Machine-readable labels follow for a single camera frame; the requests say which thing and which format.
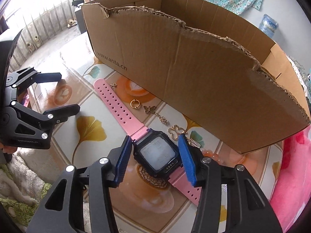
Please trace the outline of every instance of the table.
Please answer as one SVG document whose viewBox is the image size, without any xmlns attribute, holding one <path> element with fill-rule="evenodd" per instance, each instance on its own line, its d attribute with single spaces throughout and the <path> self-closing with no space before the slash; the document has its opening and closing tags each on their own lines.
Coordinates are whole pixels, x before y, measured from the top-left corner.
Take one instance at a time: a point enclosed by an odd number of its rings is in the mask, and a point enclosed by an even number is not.
<svg viewBox="0 0 311 233">
<path fill-rule="evenodd" d="M 94 56 L 87 33 L 63 46 L 35 69 L 62 74 L 58 83 L 33 84 L 29 88 L 35 111 L 43 113 L 50 108 L 74 103 L 81 106 L 77 116 L 57 125 L 53 132 L 50 153 L 61 169 L 71 163 L 77 168 L 87 167 L 123 142 L 125 131 L 92 86 L 97 79 L 104 78 L 109 84 L 117 84 L 114 88 L 116 94 L 146 126 L 167 135 L 170 135 L 167 129 L 174 124 L 185 128 L 188 136 L 201 144 L 206 155 L 220 158 L 226 166 L 245 165 L 270 199 L 281 166 L 282 143 L 239 155 L 182 113 L 101 63 Z M 131 108 L 133 99 L 139 100 L 141 105 L 157 106 L 157 111 L 168 119 L 170 126 L 165 126 L 155 115 L 146 114 L 142 107 Z M 196 206 L 169 183 L 154 181 L 151 185 L 145 182 L 141 177 L 144 173 L 139 169 L 131 156 L 123 183 L 110 191 L 118 226 L 128 233 L 190 232 Z M 223 191 L 219 232 L 225 230 L 226 198 Z"/>
</svg>

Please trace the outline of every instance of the teal ginkgo leaf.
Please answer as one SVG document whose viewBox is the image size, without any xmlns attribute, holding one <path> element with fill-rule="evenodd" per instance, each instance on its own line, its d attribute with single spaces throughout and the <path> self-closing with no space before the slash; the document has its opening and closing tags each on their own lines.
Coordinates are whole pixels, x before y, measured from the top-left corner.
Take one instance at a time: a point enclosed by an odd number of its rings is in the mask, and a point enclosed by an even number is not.
<svg viewBox="0 0 311 233">
<path fill-rule="evenodd" d="M 204 141 L 203 141 L 203 137 L 201 135 L 199 135 L 198 132 L 196 132 L 195 130 L 191 131 L 190 138 L 192 138 L 193 140 L 197 141 L 201 145 L 201 148 L 204 147 L 205 144 L 204 144 Z"/>
<path fill-rule="evenodd" d="M 100 71 L 99 67 L 94 66 L 92 70 L 88 73 L 88 75 L 92 76 L 92 78 L 95 79 L 98 76 L 99 71 Z"/>
</svg>

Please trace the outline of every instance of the gold ring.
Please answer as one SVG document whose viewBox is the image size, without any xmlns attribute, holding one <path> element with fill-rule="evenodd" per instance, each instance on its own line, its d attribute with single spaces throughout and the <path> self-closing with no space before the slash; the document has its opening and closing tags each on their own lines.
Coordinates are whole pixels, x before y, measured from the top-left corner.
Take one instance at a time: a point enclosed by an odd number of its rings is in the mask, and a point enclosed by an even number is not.
<svg viewBox="0 0 311 233">
<path fill-rule="evenodd" d="M 139 106 L 140 106 L 139 100 L 134 99 L 134 100 L 131 101 L 131 107 L 132 107 L 133 109 L 138 109 Z"/>
</svg>

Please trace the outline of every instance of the pink blanket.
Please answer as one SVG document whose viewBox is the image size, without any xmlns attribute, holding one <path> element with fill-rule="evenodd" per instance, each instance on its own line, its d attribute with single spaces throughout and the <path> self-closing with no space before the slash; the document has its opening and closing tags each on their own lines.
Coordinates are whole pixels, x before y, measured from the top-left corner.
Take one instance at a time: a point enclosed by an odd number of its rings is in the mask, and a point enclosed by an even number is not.
<svg viewBox="0 0 311 233">
<path fill-rule="evenodd" d="M 311 196 L 309 137 L 310 126 L 285 139 L 280 174 L 270 200 L 283 232 L 293 225 Z"/>
</svg>

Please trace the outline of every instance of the blue plastic water bottle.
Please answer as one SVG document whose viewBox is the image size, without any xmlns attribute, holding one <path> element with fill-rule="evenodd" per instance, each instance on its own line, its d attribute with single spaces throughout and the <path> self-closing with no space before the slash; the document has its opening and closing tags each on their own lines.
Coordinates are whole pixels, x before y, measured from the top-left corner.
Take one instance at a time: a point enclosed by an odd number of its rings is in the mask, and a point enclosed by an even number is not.
<svg viewBox="0 0 311 233">
<path fill-rule="evenodd" d="M 278 26 L 279 26 L 279 23 L 277 21 L 275 21 L 273 18 L 265 14 L 263 15 L 263 19 L 259 25 L 259 30 L 261 30 L 267 36 L 272 38 Z"/>
</svg>

